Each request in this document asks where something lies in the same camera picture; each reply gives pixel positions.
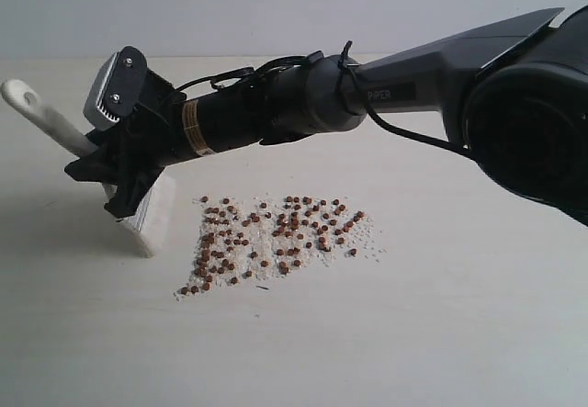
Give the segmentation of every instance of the cable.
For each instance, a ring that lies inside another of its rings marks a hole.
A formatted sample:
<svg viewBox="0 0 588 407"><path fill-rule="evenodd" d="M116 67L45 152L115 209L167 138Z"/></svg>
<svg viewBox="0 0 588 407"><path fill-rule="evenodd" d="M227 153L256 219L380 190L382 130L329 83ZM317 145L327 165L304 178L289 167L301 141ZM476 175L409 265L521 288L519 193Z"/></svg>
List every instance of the cable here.
<svg viewBox="0 0 588 407"><path fill-rule="evenodd" d="M368 97L365 94L365 91L362 90L361 86L359 85L359 81L357 80L357 76L356 76L355 71L347 64L347 60L349 58L349 50L351 49L352 44L353 44L352 41L348 41L346 43L345 47L343 48L343 51L341 52L341 55L339 58L339 69L341 69L342 73L349 75L349 77L351 78L351 82L353 83L353 86L356 89L356 93L359 96L364 109L366 110L367 114L372 118L372 120L374 122L376 122L376 124L378 124L385 131L396 134L396 135L401 136L403 138L407 138L412 141L425 143L427 145L431 145L436 148L441 148L443 150L447 150L449 152L459 154L460 156L463 156L463 157L466 157L472 161L475 161L475 158L470 150L459 147L458 145L455 145L451 142L442 141L440 139L433 138L431 136L426 136L424 134L416 133L414 131L401 129L400 127L396 127L392 124L389 124L384 119L382 119L378 115L378 113L376 113L376 110L374 110L374 108L370 105Z"/></svg>

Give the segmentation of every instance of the white brush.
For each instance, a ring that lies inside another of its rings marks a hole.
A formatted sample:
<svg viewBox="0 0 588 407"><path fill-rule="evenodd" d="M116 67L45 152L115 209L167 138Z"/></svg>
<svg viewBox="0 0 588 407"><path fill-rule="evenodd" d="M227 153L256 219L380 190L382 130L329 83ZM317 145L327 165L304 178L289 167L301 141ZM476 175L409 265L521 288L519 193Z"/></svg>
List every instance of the white brush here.
<svg viewBox="0 0 588 407"><path fill-rule="evenodd" d="M12 79L0 86L6 103L35 124L47 136L77 157L86 156L96 146L54 107L42 102L40 96L23 81ZM115 188L103 184L110 199ZM118 220L131 231L146 257L152 257L163 246L174 203L175 182L161 174L145 195L134 216Z"/></svg>

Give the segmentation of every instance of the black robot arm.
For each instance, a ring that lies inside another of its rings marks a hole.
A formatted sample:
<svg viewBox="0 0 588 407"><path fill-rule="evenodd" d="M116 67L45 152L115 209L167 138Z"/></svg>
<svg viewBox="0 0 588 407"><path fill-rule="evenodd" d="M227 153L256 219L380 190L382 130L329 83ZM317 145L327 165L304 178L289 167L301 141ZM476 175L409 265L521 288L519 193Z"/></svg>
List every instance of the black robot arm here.
<svg viewBox="0 0 588 407"><path fill-rule="evenodd" d="M340 55L285 57L172 87L132 47L100 70L85 105L98 150L67 165L77 181L117 186L105 208L134 214L170 164L253 143L352 130L367 117L402 137L475 161L513 193L582 221L588 210L588 10L559 28L539 10L359 64ZM235 80L233 84L222 83ZM183 91L210 82L187 100ZM447 141L379 114L436 110Z"/></svg>

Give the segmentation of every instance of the brush handle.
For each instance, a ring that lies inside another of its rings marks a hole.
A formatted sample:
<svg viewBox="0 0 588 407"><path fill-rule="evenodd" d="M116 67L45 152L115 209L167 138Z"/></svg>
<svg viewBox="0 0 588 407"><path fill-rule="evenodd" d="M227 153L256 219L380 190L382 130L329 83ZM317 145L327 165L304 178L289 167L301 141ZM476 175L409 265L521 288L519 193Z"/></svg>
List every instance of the brush handle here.
<svg viewBox="0 0 588 407"><path fill-rule="evenodd" d="M38 129L77 157L84 157L96 146L54 107L44 104L40 96L27 83L18 79L5 81L0 93L6 103ZM114 196L112 185L102 184L108 198Z"/></svg>

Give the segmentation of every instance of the white wall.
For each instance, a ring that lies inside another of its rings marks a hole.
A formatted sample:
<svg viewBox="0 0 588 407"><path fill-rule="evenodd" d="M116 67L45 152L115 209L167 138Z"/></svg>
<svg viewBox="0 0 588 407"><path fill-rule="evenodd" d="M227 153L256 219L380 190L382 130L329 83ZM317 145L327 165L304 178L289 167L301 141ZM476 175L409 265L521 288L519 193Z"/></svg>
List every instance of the white wall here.
<svg viewBox="0 0 588 407"><path fill-rule="evenodd" d="M587 0L0 0L0 59L268 55L410 48L458 31Z"/></svg>

